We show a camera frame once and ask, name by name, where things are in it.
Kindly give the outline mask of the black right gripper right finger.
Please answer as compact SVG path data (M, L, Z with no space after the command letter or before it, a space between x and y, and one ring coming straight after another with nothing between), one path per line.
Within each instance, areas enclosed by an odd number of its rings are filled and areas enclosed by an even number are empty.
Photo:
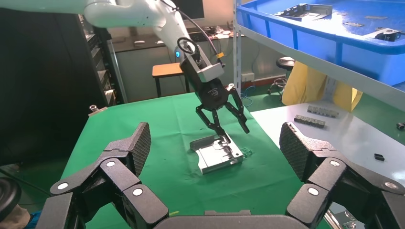
M405 188L351 162L329 142L302 134L291 122L280 131L280 150L303 183L286 214L316 228L332 203L344 206L367 229L405 226Z

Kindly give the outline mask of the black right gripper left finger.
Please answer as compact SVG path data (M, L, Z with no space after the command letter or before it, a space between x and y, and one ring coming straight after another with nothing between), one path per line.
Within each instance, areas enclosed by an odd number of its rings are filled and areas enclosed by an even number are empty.
M150 146L146 122L130 137L110 142L94 163L52 185L36 227L84 229L108 204L133 229L155 227L169 211L139 178Z

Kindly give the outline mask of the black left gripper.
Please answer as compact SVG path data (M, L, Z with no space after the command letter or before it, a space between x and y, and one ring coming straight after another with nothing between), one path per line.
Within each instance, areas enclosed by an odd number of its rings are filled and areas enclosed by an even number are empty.
M229 95L233 97L235 106L228 102ZM233 87L232 83L224 86L219 78L215 78L207 83L197 83L196 96L201 102L201 105L196 107L195 110L197 115L209 129L214 130L219 137L223 137L226 143L231 143L231 140L221 127L217 114L217 110L224 105L237 118L243 131L249 134L249 129L246 125L247 118L244 115L244 105L237 89ZM204 114L203 109L211 112L213 123Z

